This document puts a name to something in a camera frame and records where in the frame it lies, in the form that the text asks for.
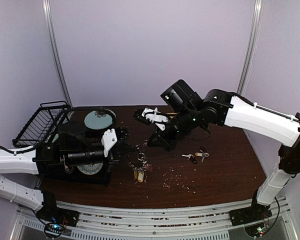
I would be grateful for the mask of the keyring bundle with coloured tags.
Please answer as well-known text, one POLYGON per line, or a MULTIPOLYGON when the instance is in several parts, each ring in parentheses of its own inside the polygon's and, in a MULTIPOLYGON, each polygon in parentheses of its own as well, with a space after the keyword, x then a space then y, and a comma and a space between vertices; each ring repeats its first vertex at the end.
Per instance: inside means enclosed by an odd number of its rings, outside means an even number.
POLYGON ((153 166, 148 162, 148 157, 145 154, 145 147, 148 146, 148 141, 146 140, 143 144, 136 146, 137 162, 133 162, 130 156, 127 156, 128 166, 133 171, 133 180, 135 184, 144 184, 147 182, 147 173, 153 171, 153 166))

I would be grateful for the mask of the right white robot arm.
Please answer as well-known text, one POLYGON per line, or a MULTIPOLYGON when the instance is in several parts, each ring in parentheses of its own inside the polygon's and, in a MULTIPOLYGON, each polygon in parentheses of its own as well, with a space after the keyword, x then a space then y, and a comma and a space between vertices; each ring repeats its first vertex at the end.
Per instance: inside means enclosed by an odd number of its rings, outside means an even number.
POLYGON ((169 117, 156 108, 142 111, 141 116, 156 125, 148 140, 150 147, 172 151, 180 138, 209 124, 248 130, 280 142, 279 164, 256 191, 254 204, 246 210, 249 220, 258 220, 289 179, 300 173, 300 113, 280 113, 220 89, 212 89, 201 98, 182 79, 165 90, 161 98, 175 116, 169 117))

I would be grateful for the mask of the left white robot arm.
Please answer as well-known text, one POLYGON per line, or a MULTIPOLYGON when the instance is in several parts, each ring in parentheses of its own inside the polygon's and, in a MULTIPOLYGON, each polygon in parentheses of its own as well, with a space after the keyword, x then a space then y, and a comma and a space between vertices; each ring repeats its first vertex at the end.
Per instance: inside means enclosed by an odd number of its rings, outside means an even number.
POLYGON ((103 107, 40 107, 13 140, 13 149, 0 145, 0 197, 42 211, 51 222, 59 221, 62 211, 54 194, 4 175, 107 186, 119 161, 138 150, 127 143, 128 128, 115 123, 115 113, 103 107))

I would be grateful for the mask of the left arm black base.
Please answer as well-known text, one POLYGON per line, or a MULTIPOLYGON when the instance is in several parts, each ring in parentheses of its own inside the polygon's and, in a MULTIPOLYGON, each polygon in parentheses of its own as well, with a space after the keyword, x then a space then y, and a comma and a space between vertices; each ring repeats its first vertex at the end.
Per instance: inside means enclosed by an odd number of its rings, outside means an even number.
POLYGON ((36 218, 44 225, 43 233, 50 239, 60 237, 67 226, 76 227, 80 213, 75 210, 57 206, 56 197, 48 191, 39 191, 43 200, 42 208, 35 211, 36 218))

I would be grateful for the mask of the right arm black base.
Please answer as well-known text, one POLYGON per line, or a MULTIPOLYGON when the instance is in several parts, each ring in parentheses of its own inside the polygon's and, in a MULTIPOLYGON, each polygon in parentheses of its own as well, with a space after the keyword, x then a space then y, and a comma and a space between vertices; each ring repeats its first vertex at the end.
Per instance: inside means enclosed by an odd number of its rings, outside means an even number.
POLYGON ((275 197, 274 200, 277 204, 277 214, 273 223, 270 223, 270 217, 272 216, 270 205, 258 204, 257 191, 255 191, 249 207, 229 211, 228 214, 232 226, 246 225, 262 220, 262 223, 256 223, 244 227, 244 231, 249 237, 254 240, 262 238, 274 227, 280 216, 280 203, 277 197, 275 197))

